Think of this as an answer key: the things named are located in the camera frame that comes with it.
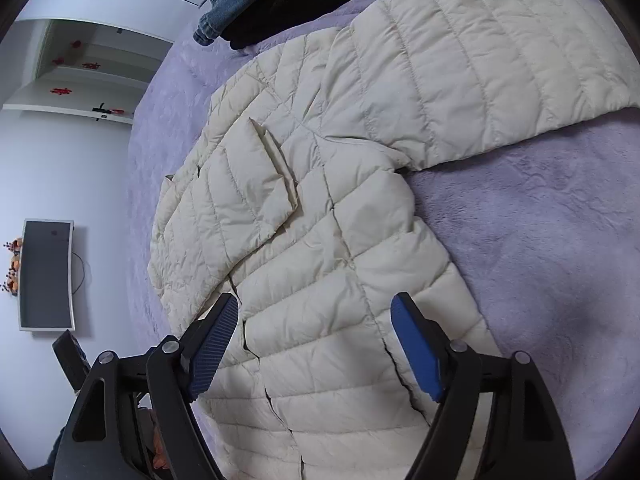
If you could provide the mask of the person's left hand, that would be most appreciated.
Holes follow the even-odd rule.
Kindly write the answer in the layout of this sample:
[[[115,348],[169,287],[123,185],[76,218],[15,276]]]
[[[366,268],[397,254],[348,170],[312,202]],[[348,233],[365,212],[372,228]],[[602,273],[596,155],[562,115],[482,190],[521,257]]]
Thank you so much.
[[[153,468],[168,470],[170,468],[170,463],[164,450],[162,438],[160,437],[160,430],[157,428],[154,428],[153,431],[153,450]]]

